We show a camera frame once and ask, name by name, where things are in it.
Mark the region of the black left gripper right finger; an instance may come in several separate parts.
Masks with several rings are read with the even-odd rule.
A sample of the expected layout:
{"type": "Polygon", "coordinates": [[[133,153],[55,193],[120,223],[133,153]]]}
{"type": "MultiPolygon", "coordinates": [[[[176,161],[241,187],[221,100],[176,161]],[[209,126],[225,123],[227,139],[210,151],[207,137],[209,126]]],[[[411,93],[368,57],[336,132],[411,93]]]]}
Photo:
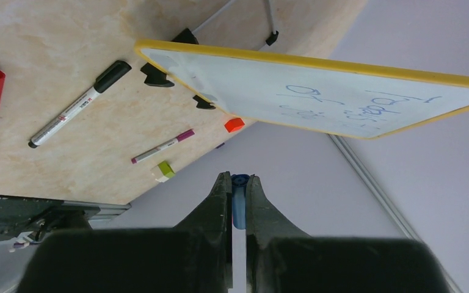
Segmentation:
{"type": "Polygon", "coordinates": [[[250,176],[245,204],[246,291],[272,292],[277,276],[273,243],[283,239],[309,238],[310,235],[269,201],[259,176],[250,176]]]}

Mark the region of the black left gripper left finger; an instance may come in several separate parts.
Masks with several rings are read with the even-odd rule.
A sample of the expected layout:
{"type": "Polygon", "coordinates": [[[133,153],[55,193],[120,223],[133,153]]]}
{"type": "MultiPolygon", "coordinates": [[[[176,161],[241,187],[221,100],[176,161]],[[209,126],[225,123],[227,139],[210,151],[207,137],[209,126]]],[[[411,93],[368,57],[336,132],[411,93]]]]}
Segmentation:
{"type": "Polygon", "coordinates": [[[194,289],[233,287],[232,196],[231,174],[222,172],[209,195],[174,226],[191,236],[184,271],[194,289]]]}

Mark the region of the blue marker cap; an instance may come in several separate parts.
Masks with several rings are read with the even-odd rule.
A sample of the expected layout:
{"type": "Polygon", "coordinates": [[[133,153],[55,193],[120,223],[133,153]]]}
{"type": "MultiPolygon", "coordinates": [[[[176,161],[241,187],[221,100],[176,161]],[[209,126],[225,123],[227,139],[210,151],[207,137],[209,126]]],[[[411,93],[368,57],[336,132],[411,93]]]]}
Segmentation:
{"type": "Polygon", "coordinates": [[[247,174],[238,174],[231,176],[232,187],[232,219],[236,229],[246,229],[246,202],[245,193],[250,176],[247,174]]]}

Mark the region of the yellow framed whiteboard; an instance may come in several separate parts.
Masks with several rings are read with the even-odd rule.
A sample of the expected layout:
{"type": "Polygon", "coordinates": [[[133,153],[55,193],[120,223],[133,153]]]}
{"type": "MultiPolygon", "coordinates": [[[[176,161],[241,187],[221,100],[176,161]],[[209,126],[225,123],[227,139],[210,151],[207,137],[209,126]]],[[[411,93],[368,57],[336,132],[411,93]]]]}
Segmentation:
{"type": "Polygon", "coordinates": [[[469,76],[264,52],[262,114],[240,118],[374,139],[469,111],[469,76]]]}

